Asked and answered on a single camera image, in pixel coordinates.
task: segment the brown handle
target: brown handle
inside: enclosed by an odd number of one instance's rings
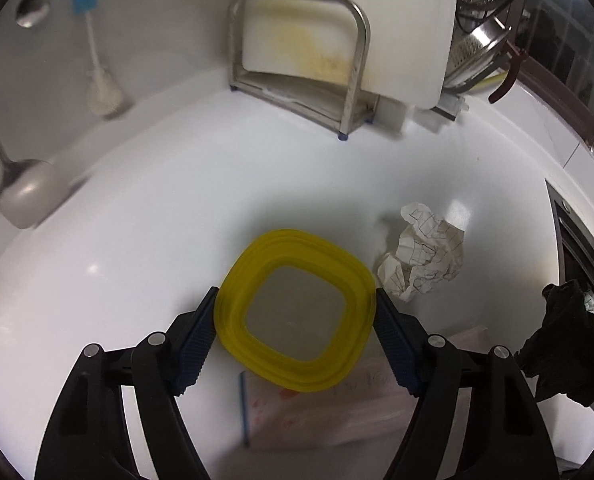
[[[501,83],[497,90],[490,94],[490,97],[488,97],[488,102],[490,104],[496,103],[510,91],[512,85],[517,81],[519,71],[522,68],[522,62],[528,57],[528,53],[525,50],[517,49],[517,47],[508,41],[504,44],[502,52],[504,54],[510,54],[510,69],[508,70],[504,82]]]

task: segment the yellow lid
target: yellow lid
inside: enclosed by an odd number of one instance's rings
[[[290,358],[263,344],[246,328],[246,311],[259,286],[278,267],[311,272],[338,288],[346,301],[337,331],[311,361]],[[334,386],[353,368],[375,318],[375,282],[368,269],[335,245],[303,231],[260,236],[241,254],[215,300],[215,328],[224,347],[257,375],[297,392]]]

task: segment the black cloth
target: black cloth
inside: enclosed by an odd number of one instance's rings
[[[541,328],[515,355],[527,377],[539,376],[535,400],[566,394],[583,406],[594,402],[594,315],[586,311],[577,280],[543,290]]]

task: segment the silver screw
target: silver screw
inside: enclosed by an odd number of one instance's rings
[[[446,346],[446,339],[440,335],[431,335],[428,338],[428,344],[430,346],[434,346],[435,348],[443,348]]]
[[[494,355],[500,357],[501,359],[508,359],[510,357],[510,352],[505,346],[495,346]]]
[[[84,347],[84,355],[86,357],[93,357],[94,355],[97,355],[97,353],[99,351],[100,351],[100,345],[95,344],[95,343],[91,343]]]
[[[166,340],[166,334],[164,332],[153,332],[148,336],[148,344],[151,346],[159,346]]]

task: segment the white countertop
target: white countertop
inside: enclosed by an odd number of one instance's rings
[[[399,208],[426,203],[465,230],[461,274],[405,306],[428,332],[484,323],[518,349],[558,280],[545,180],[584,218],[594,208],[561,164],[471,100],[456,123],[415,111],[402,134],[365,125],[340,142],[298,116],[221,91],[103,156],[84,186],[0,257],[0,447],[32,478],[44,428],[82,348],[133,346],[194,310],[254,237],[298,228],[370,269],[392,245]],[[243,450],[237,374],[216,342],[178,401],[211,477],[380,479],[390,435],[291,454]],[[126,393],[141,474],[155,478]]]

